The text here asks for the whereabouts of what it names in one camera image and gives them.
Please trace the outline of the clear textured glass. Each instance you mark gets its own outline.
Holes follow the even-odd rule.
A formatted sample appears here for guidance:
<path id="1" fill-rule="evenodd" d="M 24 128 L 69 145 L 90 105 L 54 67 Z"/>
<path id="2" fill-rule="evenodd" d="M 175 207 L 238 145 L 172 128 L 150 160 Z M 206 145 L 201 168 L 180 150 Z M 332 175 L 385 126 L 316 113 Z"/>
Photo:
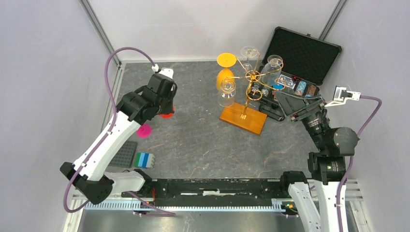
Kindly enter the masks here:
<path id="1" fill-rule="evenodd" d="M 270 55 L 263 68 L 262 82 L 270 87 L 275 85 L 275 80 L 280 77 L 283 68 L 283 59 L 279 55 Z"/>

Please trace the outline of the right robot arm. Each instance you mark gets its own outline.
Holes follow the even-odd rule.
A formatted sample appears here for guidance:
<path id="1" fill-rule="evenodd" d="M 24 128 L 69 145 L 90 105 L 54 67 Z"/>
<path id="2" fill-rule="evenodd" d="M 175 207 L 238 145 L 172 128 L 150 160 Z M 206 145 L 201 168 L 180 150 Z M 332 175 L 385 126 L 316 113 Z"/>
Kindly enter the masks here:
<path id="1" fill-rule="evenodd" d="M 276 91 L 274 95 L 284 115 L 291 121 L 301 122 L 318 149 L 309 153 L 307 163 L 319 206 L 313 201 L 303 172 L 284 172 L 280 193 L 293 199 L 305 231 L 348 231 L 344 203 L 348 172 L 345 158 L 355 154 L 359 138 L 351 128 L 332 128 L 327 117 L 328 108 L 345 101 L 336 98 L 327 103 L 320 95 L 303 97 L 283 91 Z"/>

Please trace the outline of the red wine glass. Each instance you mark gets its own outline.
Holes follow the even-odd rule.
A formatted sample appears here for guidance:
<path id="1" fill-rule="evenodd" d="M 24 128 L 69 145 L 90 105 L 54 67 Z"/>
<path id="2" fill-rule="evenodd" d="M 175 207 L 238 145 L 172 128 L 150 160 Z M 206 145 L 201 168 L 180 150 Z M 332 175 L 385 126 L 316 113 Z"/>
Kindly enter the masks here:
<path id="1" fill-rule="evenodd" d="M 158 116 L 162 117 L 162 118 L 171 118 L 175 113 L 175 108 L 173 107 L 172 112 L 168 113 L 168 114 L 158 114 Z"/>

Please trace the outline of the pink wine glass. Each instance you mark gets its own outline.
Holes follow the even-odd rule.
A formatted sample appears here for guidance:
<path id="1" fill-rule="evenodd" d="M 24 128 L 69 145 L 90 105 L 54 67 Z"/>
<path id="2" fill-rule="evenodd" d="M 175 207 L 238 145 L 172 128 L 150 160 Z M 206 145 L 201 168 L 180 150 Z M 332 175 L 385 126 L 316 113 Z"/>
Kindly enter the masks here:
<path id="1" fill-rule="evenodd" d="M 137 131 L 136 134 L 139 138 L 147 138 L 152 132 L 150 125 L 144 124 Z"/>

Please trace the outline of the gold wire glass rack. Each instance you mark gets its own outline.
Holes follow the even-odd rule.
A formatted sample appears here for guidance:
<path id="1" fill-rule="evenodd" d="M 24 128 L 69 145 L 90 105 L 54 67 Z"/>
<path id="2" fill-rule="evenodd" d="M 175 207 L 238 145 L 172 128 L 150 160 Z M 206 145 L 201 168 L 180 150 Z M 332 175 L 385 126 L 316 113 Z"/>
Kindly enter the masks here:
<path id="1" fill-rule="evenodd" d="M 239 58 L 236 57 L 236 63 L 237 62 L 243 68 L 243 63 L 239 60 Z M 232 106 L 224 107 L 219 117 L 221 121 L 236 126 L 250 133 L 253 133 L 255 135 L 261 134 L 265 121 L 267 119 L 267 114 L 250 108 L 249 103 L 259 101 L 263 97 L 263 93 L 261 90 L 252 89 L 252 86 L 255 83 L 258 83 L 271 90 L 274 90 L 272 87 L 267 86 L 262 82 L 262 76 L 263 74 L 260 71 L 256 70 L 256 67 L 254 67 L 250 72 L 245 72 L 243 78 L 248 82 L 247 88 L 245 90 L 246 101 L 244 104 L 234 102 Z M 232 78 L 235 81 L 236 79 L 240 79 L 241 77 L 233 76 L 228 78 Z"/>

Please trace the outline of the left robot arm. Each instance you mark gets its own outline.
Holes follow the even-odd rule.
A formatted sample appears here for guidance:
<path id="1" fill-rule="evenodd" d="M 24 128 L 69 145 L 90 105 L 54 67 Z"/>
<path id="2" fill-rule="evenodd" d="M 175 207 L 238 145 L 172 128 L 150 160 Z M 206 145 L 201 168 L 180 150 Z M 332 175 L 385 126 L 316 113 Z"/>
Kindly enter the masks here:
<path id="1" fill-rule="evenodd" d="M 100 204 L 111 194 L 134 191 L 148 196 L 152 184 L 141 172 L 109 173 L 109 163 L 146 121 L 156 115 L 173 113 L 177 86 L 174 71 L 163 68 L 151 76 L 147 85 L 124 95 L 116 111 L 91 147 L 75 162 L 65 162 L 60 171 L 92 204 Z"/>

